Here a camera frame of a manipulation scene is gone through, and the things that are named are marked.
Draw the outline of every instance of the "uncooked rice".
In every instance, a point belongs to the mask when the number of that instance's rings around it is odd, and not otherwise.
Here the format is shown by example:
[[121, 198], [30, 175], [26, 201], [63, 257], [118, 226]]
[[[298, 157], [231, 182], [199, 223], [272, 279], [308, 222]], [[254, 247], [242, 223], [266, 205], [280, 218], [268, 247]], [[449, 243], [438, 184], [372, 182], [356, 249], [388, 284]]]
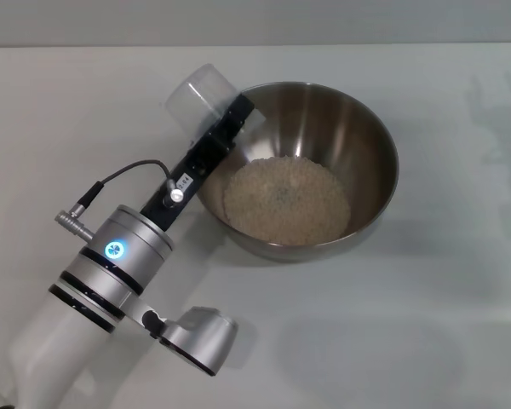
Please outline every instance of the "uncooked rice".
[[254, 160], [232, 177], [223, 204], [231, 226], [279, 245], [339, 239], [350, 219], [343, 185], [307, 158]]

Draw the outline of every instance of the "glowing blue ring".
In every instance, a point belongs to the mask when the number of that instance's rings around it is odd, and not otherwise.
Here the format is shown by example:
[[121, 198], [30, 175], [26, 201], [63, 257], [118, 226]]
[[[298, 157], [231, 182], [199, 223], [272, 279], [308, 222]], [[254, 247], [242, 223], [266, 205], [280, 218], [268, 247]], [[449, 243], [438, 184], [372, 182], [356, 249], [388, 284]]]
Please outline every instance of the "glowing blue ring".
[[119, 257], [123, 255], [125, 252], [125, 246], [123, 243], [120, 243], [118, 241], [112, 241], [106, 245], [106, 248], [104, 249], [104, 254], [106, 257], [116, 260]]

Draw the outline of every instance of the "white tabletop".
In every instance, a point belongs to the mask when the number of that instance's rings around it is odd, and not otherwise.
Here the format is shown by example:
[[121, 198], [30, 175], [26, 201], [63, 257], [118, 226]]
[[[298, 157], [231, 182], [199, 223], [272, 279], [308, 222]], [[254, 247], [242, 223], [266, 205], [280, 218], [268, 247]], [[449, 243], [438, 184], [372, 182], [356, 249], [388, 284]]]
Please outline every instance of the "white tabletop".
[[[0, 393], [8, 341], [82, 246], [55, 225], [94, 181], [188, 141], [164, 101], [212, 62], [240, 89], [327, 85], [384, 121], [399, 185], [362, 245], [279, 265], [240, 250], [199, 203], [144, 298], [241, 322], [216, 378], [124, 323], [62, 409], [511, 409], [511, 44], [0, 49]], [[84, 215], [141, 206], [133, 170]]]

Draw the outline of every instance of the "cable connector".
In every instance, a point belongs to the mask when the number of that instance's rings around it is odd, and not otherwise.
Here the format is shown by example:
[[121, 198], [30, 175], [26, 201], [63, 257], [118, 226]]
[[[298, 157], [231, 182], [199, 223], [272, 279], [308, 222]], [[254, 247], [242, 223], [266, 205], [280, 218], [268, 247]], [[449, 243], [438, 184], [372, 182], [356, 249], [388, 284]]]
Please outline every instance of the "cable connector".
[[76, 217], [69, 215], [64, 210], [59, 212], [59, 214], [55, 217], [55, 221], [70, 233], [81, 237], [87, 243], [93, 239], [93, 232], [86, 228], [85, 225], [81, 223]]

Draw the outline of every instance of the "stainless steel bowl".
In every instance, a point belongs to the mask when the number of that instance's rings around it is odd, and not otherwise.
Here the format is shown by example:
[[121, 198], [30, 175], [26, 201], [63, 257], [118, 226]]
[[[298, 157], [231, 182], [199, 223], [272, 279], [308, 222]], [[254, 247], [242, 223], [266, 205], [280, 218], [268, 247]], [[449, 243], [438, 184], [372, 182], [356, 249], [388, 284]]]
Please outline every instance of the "stainless steel bowl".
[[[234, 151], [199, 190], [203, 205], [233, 240], [258, 256], [299, 262], [346, 250], [381, 215], [396, 187], [398, 154], [387, 129], [364, 104], [321, 85], [264, 84], [244, 94], [267, 121], [253, 133], [237, 137]], [[250, 161], [272, 156], [304, 156], [342, 181], [352, 216], [340, 239], [319, 245], [277, 245], [229, 225], [223, 192], [230, 178]]]

